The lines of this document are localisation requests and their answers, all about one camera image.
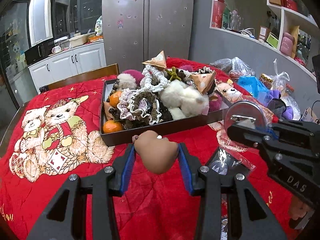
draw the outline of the pink pom-pom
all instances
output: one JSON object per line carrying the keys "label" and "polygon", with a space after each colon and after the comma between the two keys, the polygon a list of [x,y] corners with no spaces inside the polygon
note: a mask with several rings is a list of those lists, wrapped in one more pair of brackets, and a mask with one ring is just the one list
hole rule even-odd
{"label": "pink pom-pom", "polygon": [[222,104],[222,97],[218,94],[215,93],[215,96],[218,97],[218,100],[215,101],[210,101],[209,102],[209,113],[213,111],[217,111],[220,109],[221,104]]}
{"label": "pink pom-pom", "polygon": [[141,80],[144,78],[144,75],[142,75],[142,73],[140,71],[135,70],[135,69],[127,69],[127,70],[123,71],[122,73],[132,75],[136,80],[137,86],[140,85]]}
{"label": "pink pom-pom", "polygon": [[179,69],[187,70],[189,72],[193,72],[193,67],[191,65],[183,65]]}

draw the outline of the orange triangular package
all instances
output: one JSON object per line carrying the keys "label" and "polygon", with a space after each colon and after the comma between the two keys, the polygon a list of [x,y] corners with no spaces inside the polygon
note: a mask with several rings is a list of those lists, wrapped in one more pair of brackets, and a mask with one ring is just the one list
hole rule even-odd
{"label": "orange triangular package", "polygon": [[190,77],[195,82],[199,92],[205,95],[212,87],[215,76],[216,76],[216,72],[214,71],[213,73],[191,75]]}
{"label": "orange triangular package", "polygon": [[153,57],[152,59],[147,60],[146,62],[143,62],[143,64],[156,66],[162,70],[167,68],[167,63],[165,62],[164,51],[161,51],[158,56]]}

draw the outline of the brown plush toy held by gripper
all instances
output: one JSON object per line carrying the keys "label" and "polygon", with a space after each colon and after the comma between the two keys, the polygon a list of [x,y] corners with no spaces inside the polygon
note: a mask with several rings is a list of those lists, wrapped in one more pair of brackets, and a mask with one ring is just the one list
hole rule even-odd
{"label": "brown plush toy held by gripper", "polygon": [[146,131],[139,136],[135,135],[132,141],[143,165],[148,171],[155,174],[167,172],[178,156],[178,144],[162,138],[154,131]]}

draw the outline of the red carton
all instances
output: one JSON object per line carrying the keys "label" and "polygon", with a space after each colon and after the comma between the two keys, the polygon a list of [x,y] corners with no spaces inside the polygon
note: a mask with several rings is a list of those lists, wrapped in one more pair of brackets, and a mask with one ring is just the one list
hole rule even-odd
{"label": "red carton", "polygon": [[213,1],[213,13],[211,27],[221,28],[222,27],[222,15],[224,8],[226,7],[224,0]]}

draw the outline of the refrigerator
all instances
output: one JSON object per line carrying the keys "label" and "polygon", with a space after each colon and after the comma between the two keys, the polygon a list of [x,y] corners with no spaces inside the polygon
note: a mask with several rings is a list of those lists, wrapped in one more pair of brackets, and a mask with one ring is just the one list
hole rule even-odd
{"label": "refrigerator", "polygon": [[166,56],[188,59],[193,0],[102,0],[107,65],[142,71],[142,62]]}

